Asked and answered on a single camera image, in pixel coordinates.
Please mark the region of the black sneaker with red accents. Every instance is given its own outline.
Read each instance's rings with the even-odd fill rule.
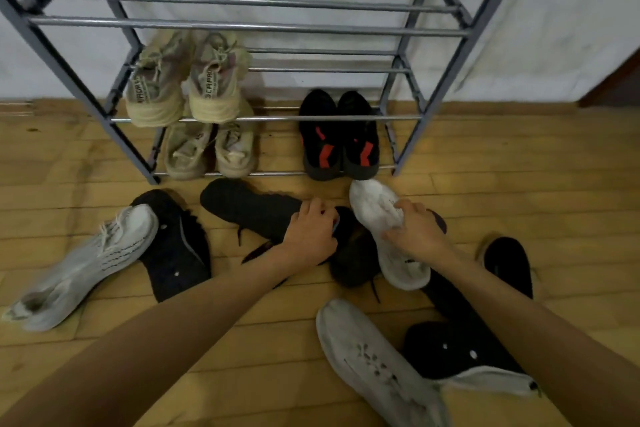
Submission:
[[[340,115],[375,115],[369,102],[357,91],[348,91],[338,102]],[[380,168],[380,145],[376,122],[355,121],[340,124],[342,133],[342,169],[349,177],[372,179]]]
[[[323,90],[313,90],[300,105],[300,115],[336,115],[331,96]],[[340,176],[342,146],[336,122],[300,122],[300,135],[305,148],[305,172],[316,181],[328,181]]]

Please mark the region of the forearm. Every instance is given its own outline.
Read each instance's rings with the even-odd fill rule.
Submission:
[[[640,369],[467,257],[442,273],[572,425],[636,425]]]
[[[133,425],[265,293],[288,277],[276,246],[101,338],[23,397],[1,427]]]

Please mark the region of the shoe rack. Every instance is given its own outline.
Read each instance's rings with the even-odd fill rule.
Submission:
[[[377,107],[377,115],[337,115],[332,117],[309,117],[300,115],[263,115],[252,117],[240,117],[238,121],[303,121],[303,120],[380,120],[385,123],[387,136],[391,144],[393,162],[381,163],[380,168],[391,168],[393,173],[401,171],[406,159],[412,153],[413,147],[420,135],[429,123],[429,120],[438,110],[444,96],[451,87],[460,68],[468,58],[478,38],[484,31],[489,20],[495,13],[502,0],[483,0],[476,14],[466,10],[460,0],[442,0],[443,4],[424,5],[424,0],[413,0],[411,4],[391,3],[352,3],[334,2],[322,0],[104,0],[111,8],[113,18],[95,17],[63,17],[47,16],[45,8],[53,0],[0,0],[0,11],[16,28],[18,33],[30,45],[30,47],[43,59],[53,73],[60,79],[73,96],[82,101],[87,111],[100,123],[108,136],[122,149],[129,160],[142,172],[150,183],[158,183],[159,177],[165,175],[156,172],[157,157],[164,138],[164,128],[158,128],[154,138],[151,154],[145,158],[140,154],[132,142],[127,139],[120,130],[121,124],[131,121],[126,118],[114,117],[116,106],[122,98],[122,93],[131,75],[137,58],[142,50],[142,43],[135,29],[137,28],[177,28],[177,29],[204,29],[212,31],[258,31],[258,32],[289,32],[302,34],[349,34],[356,36],[387,36],[398,37],[400,40],[395,51],[351,51],[351,50],[293,50],[284,48],[249,48],[252,53],[269,54],[309,54],[309,55],[350,55],[365,56],[376,55],[388,57],[388,66],[377,68],[363,67],[352,69],[305,69],[302,67],[268,68],[251,67],[249,71],[278,71],[288,73],[384,73],[387,75],[380,94],[380,103]],[[346,25],[302,25],[302,24],[274,24],[274,23],[243,23],[238,22],[210,22],[210,21],[176,21],[162,19],[131,19],[127,17],[122,2],[165,2],[165,3],[203,3],[222,5],[253,5],[271,7],[299,7],[314,9],[340,9],[340,10],[381,10],[389,12],[404,12],[407,14],[403,27],[373,27],[373,26],[346,26]],[[457,29],[432,29],[416,28],[418,17],[423,12],[450,14],[457,22]],[[91,26],[91,27],[117,27],[121,28],[131,45],[131,50],[126,56],[122,68],[115,77],[111,90],[104,103],[89,91],[87,86],[60,55],[47,36],[41,31],[41,26]],[[447,65],[440,81],[436,84],[432,93],[425,98],[420,86],[413,74],[409,60],[406,57],[406,49],[412,37],[454,37],[460,40],[458,47]],[[403,75],[412,91],[416,102],[414,114],[389,115],[387,103],[389,93],[398,75]],[[411,136],[403,149],[396,147],[391,122],[396,120],[415,120]],[[254,172],[259,176],[297,175],[304,172]],[[212,172],[207,175],[219,175]]]

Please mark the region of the white sneaker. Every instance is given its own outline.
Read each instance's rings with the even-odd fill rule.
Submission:
[[[212,32],[198,44],[189,74],[189,104],[196,120],[225,123],[240,111],[240,86],[251,55],[233,32]]]
[[[194,43],[189,31],[159,30],[142,50],[125,92],[131,123],[167,126],[182,116],[182,82],[189,75]]]
[[[185,116],[190,117],[189,106]],[[164,167],[173,179],[186,180],[204,176],[207,163],[204,151],[209,146],[212,123],[176,122],[167,129]]]
[[[382,232],[403,225],[403,211],[394,208],[398,199],[395,192],[375,179],[354,180],[349,188],[349,203],[356,219],[371,232],[376,241],[383,275],[392,286],[414,291],[429,283],[431,268],[414,261],[381,237]]]
[[[101,280],[140,258],[151,245],[158,220],[148,204],[124,208],[100,232],[75,248],[3,314],[24,321],[26,331],[59,325]]]
[[[367,316],[343,299],[316,316],[327,360],[392,427],[444,427],[447,409],[434,384],[421,377]]]
[[[251,115],[253,109],[243,98],[239,116]],[[220,125],[216,136],[216,160],[220,173],[229,178],[248,176],[255,169],[252,122],[228,122]]]

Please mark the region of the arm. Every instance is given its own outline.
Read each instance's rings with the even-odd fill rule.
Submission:
[[[132,426],[280,281],[329,257],[334,208],[303,202],[281,245],[127,321],[20,399],[0,427]]]
[[[431,264],[467,298],[504,347],[576,427],[640,421],[640,369],[461,253],[422,204],[384,238]]]

